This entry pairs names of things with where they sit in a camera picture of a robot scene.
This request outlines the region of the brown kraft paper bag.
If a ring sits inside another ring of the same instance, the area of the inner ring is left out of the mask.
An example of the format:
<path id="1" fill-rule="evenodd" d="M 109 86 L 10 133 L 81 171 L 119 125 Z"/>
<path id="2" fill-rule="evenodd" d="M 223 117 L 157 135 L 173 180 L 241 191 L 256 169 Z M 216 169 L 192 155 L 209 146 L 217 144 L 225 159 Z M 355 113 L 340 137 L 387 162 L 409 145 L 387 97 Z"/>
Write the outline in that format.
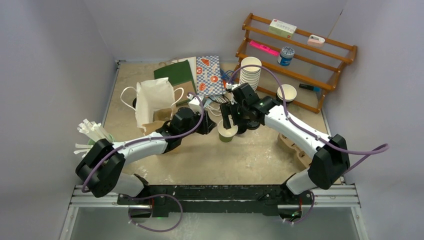
<path id="1" fill-rule="evenodd" d="M 123 99 L 127 90 L 134 90 L 135 105 Z M 136 87 L 128 86 L 120 94 L 123 104 L 134 110 L 136 126 L 143 135 L 155 131 L 159 124 L 170 120 L 176 112 L 177 103 L 186 97 L 182 87 L 174 88 L 168 77 L 138 82 Z"/>

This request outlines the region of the green paper coffee cup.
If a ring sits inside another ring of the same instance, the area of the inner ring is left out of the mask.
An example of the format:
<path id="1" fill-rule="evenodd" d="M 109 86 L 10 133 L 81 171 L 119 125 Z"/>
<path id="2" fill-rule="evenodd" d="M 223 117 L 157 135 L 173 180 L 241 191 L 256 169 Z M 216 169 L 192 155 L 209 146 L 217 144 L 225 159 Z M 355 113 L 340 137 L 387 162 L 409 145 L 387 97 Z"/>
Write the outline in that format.
<path id="1" fill-rule="evenodd" d="M 230 128 L 229 129 L 226 129 L 224 127 L 224 121 L 223 120 L 220 120 L 219 123 L 217 124 L 217 131 L 218 131 L 218 134 L 219 134 L 219 139 L 224 143 L 231 142 L 233 140 L 234 136 L 238 132 L 238 126 L 234 125 L 233 120 L 230 119 L 229 122 L 230 122 Z"/>

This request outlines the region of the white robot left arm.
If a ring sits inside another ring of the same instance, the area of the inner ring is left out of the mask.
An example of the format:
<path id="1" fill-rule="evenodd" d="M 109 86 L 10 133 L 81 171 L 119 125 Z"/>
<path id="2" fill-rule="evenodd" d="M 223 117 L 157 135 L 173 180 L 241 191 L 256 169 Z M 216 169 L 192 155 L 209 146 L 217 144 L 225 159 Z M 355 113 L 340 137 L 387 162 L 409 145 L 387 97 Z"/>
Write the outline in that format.
<path id="1" fill-rule="evenodd" d="M 209 134 L 217 124 L 208 112 L 180 108 L 172 119 L 147 136 L 130 141 L 98 140 L 75 169 L 82 180 L 82 192 L 101 198 L 109 193 L 123 194 L 138 205 L 146 203 L 148 182 L 141 176 L 123 173 L 124 166 L 149 156 L 168 153 L 181 145 L 190 134 Z"/>

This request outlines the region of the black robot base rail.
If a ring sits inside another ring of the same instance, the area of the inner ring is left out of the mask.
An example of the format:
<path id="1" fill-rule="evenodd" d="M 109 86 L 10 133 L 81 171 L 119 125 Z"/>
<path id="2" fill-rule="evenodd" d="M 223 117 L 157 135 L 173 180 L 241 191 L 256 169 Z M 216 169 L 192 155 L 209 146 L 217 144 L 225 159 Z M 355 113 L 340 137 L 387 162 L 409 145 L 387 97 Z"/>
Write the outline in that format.
<path id="1" fill-rule="evenodd" d="M 119 194 L 118 205 L 146 206 L 155 218 L 170 213 L 262 214 L 299 219 L 313 202 L 310 192 L 294 195 L 284 184 L 156 185 L 144 182 L 135 197 Z"/>

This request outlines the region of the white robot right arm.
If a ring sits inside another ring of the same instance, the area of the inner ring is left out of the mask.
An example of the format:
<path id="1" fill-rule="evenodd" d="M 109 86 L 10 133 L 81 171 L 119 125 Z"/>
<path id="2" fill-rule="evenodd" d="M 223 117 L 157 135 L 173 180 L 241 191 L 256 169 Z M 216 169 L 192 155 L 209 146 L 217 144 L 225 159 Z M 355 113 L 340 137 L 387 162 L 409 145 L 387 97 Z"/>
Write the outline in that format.
<path id="1" fill-rule="evenodd" d="M 339 134 L 330 136 L 302 122 L 276 99 L 260 98 L 251 86 L 227 84 L 230 102 L 220 106 L 223 126 L 230 129 L 238 126 L 242 130 L 253 130 L 260 125 L 269 127 L 297 145 L 311 158 L 305 170 L 289 177 L 281 189 L 280 196 L 288 204 L 300 198 L 301 193 L 320 188 L 329 189 L 350 167 L 347 142 Z"/>

